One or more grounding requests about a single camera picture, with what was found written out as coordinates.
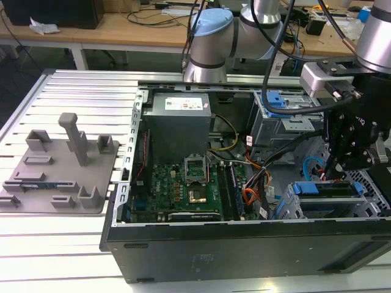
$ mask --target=workbench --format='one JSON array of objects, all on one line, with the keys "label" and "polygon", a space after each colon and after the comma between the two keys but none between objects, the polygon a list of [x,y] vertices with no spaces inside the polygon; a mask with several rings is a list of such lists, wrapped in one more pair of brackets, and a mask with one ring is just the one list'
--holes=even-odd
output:
[{"label": "workbench", "polygon": [[[338,0],[326,0],[330,7],[340,9]],[[353,1],[352,5],[370,5],[369,1]],[[156,14],[158,11],[141,11],[137,15],[147,17]],[[88,70],[88,64],[84,49],[100,49],[123,51],[124,63],[127,63],[127,51],[142,52],[166,52],[181,53],[186,41],[186,28],[182,25],[155,28],[145,27],[130,23],[126,19],[126,13],[105,13],[102,21],[95,30],[60,27],[60,33],[36,34],[27,26],[13,26],[6,19],[7,25],[19,41],[25,46],[41,46],[50,48],[68,48],[75,60],[78,70]],[[159,22],[169,20],[169,15],[157,15],[143,22]],[[187,25],[188,18],[178,20],[181,24]],[[305,46],[306,56],[349,56],[351,52],[341,42],[336,32],[330,26],[325,26],[322,34],[317,37],[307,35],[301,29],[300,41]],[[17,46],[18,43],[12,38],[4,24],[0,22],[0,45]],[[292,50],[292,44],[284,43],[282,48]]]},{"label": "workbench", "polygon": [[[0,130],[0,183],[27,149],[32,129],[65,139],[57,121],[78,115],[88,139],[110,133],[121,145],[108,193],[119,180],[133,101],[140,80],[180,81],[179,73],[57,70],[42,75]],[[228,76],[261,84],[260,76]],[[298,78],[272,77],[270,85],[298,86]],[[110,253],[98,246],[105,205],[95,215],[0,214],[0,292],[390,292],[391,253],[353,274],[128,285]]]}]

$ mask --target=gray floor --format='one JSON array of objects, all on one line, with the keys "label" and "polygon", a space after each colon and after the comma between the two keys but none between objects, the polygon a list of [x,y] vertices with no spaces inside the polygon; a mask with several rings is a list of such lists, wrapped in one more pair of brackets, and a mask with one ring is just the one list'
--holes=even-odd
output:
[{"label": "gray floor", "polygon": [[[17,60],[5,58],[0,62],[0,127],[8,120],[34,82],[40,76],[39,70],[25,58],[26,53],[18,48],[20,57]],[[111,51],[118,64],[113,69],[110,60],[101,51],[86,50],[90,70],[125,70],[125,71],[160,71],[179,72],[180,54],[129,52],[129,64],[122,64],[120,52]],[[42,68],[75,69],[72,55],[67,55],[63,49],[32,48],[31,56]],[[247,60],[239,70],[232,70],[233,59],[227,61],[228,74],[263,74],[266,64]]]}]

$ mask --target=wooden table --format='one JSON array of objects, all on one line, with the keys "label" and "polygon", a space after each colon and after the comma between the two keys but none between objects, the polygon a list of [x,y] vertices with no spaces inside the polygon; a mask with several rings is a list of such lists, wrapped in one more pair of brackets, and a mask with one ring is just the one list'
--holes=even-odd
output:
[{"label": "wooden table", "polygon": [[[330,7],[338,8],[338,0],[326,0]],[[353,1],[352,5],[372,5],[369,1]],[[143,11],[139,17],[157,14],[159,11]],[[140,19],[140,22],[159,22],[169,20],[171,16],[157,15],[149,19]],[[187,24],[187,18],[178,20]],[[41,36],[30,30],[27,26],[12,26],[6,23],[19,41],[26,46],[44,46],[52,48],[68,48],[72,51],[77,69],[87,70],[87,62],[83,49],[106,49],[118,51],[147,51],[147,52],[174,52],[179,53],[186,41],[186,28],[182,25],[156,28],[130,23],[126,14],[106,13],[95,30],[60,27],[57,34]],[[306,55],[309,56],[348,56],[351,52],[341,42],[332,27],[325,26],[321,36],[307,35],[303,29],[300,41],[305,46]],[[4,24],[0,23],[0,45],[17,46]],[[292,50],[292,44],[283,44],[287,51]]]}]

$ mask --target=blue cable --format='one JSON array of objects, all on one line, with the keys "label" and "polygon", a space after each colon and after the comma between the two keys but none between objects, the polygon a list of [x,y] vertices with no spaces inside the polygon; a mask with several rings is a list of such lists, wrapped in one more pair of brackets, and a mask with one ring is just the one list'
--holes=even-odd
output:
[{"label": "blue cable", "polygon": [[323,160],[318,157],[308,157],[307,159],[305,159],[303,162],[303,174],[304,174],[305,180],[307,180],[307,181],[311,181],[311,177],[308,175],[308,172],[307,172],[308,162],[311,160],[316,160],[320,164],[323,165]]},{"label": "blue cable", "polygon": [[[299,46],[299,39],[298,39],[298,35],[296,34],[296,47],[298,48],[298,56],[300,57],[300,46]],[[298,67],[298,64],[299,64],[299,61],[296,60],[296,63],[294,65],[294,68],[293,68],[293,72],[296,71],[297,67]]]}]

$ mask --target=red wire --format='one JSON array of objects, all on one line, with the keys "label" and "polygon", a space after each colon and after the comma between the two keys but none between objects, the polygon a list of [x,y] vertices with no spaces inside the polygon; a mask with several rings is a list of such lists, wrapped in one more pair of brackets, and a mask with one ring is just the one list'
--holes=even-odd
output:
[{"label": "red wire", "polygon": [[146,160],[147,160],[147,133],[145,132],[144,133],[144,158],[142,160],[141,169],[140,169],[139,173],[137,174],[137,176],[135,177],[135,179],[133,180],[133,183],[135,183],[137,181],[137,179],[139,179],[139,176],[145,167]]}]

